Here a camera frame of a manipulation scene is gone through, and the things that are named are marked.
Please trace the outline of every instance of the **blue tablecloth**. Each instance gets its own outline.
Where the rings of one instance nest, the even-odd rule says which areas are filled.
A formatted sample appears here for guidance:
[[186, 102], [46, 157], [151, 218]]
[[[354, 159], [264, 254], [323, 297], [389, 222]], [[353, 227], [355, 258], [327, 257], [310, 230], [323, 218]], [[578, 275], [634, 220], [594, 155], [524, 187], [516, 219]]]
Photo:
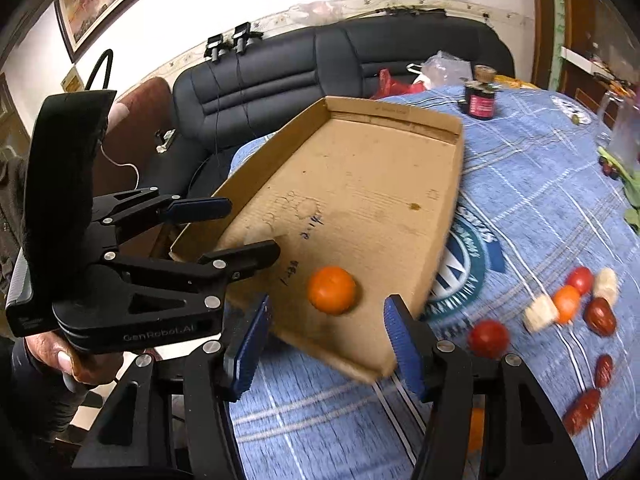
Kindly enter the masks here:
[[[589, 478], [599, 478], [640, 432], [640, 237], [623, 221], [622, 186], [600, 172], [595, 117], [566, 96], [500, 92], [495, 117], [477, 121], [459, 112], [461, 94], [451, 87], [387, 99], [459, 115], [465, 128], [458, 209], [422, 318], [465, 347], [476, 320], [503, 322], [511, 351], [523, 356], [560, 415], [593, 386], [595, 361], [609, 353], [612, 383], [590, 426], [574, 437]], [[242, 147], [232, 171], [264, 142]], [[553, 294], [580, 265], [612, 267], [620, 279], [615, 336], [599, 338], [580, 318], [529, 335], [523, 309], [542, 292]], [[272, 340], [231, 413], [250, 479], [382, 480], [410, 477], [429, 406], [397, 375], [359, 384]], [[478, 454], [468, 458], [465, 478], [476, 478], [478, 463]]]

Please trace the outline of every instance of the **dried red date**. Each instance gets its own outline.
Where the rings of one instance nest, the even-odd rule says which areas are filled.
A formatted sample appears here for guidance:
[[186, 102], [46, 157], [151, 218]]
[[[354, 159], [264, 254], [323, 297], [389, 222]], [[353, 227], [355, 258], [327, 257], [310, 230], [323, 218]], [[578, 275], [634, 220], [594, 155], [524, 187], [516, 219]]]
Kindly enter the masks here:
[[594, 382], [597, 388], [605, 388], [611, 382], [613, 374], [613, 359], [610, 355], [604, 354], [598, 357], [596, 362], [596, 373]]
[[571, 436], [580, 433], [595, 415], [600, 403], [600, 390], [589, 388], [578, 397], [562, 418], [566, 431]]
[[600, 337], [613, 335], [618, 325], [609, 302], [604, 298], [593, 298], [587, 308], [584, 309], [583, 317], [589, 330]]

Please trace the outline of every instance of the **glass pitcher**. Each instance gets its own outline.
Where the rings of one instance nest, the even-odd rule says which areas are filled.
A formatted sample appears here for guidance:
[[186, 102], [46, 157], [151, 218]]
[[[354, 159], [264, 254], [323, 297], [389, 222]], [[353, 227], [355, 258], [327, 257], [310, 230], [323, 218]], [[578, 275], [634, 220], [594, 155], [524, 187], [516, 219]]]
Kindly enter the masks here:
[[[604, 112], [610, 102], [618, 105], [618, 116], [609, 130], [603, 121]], [[633, 175], [640, 170], [640, 108], [629, 98], [607, 92], [598, 108], [596, 125], [596, 144], [605, 148], [616, 160]]]

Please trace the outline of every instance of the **black leather sofa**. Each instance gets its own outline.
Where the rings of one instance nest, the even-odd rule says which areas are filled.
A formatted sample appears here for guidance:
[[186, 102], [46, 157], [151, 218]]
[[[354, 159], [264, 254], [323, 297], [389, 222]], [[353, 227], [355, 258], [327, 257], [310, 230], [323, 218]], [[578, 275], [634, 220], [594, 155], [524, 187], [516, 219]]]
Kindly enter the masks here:
[[514, 76], [509, 49], [489, 26], [443, 11], [301, 28], [252, 43], [240, 56], [206, 60], [175, 81], [177, 137], [154, 156], [141, 186], [210, 196], [246, 142], [274, 132], [323, 96], [371, 97], [382, 68], [411, 82], [415, 75], [406, 66], [439, 50]]

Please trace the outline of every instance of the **pink label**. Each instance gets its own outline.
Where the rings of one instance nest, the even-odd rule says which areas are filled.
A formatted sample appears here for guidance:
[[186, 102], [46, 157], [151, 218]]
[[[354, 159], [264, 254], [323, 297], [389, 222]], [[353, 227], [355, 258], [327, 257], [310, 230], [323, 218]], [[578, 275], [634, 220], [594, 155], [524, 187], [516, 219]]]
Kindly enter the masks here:
[[469, 101], [469, 115], [476, 117], [493, 117], [494, 103], [494, 99], [472, 95]]

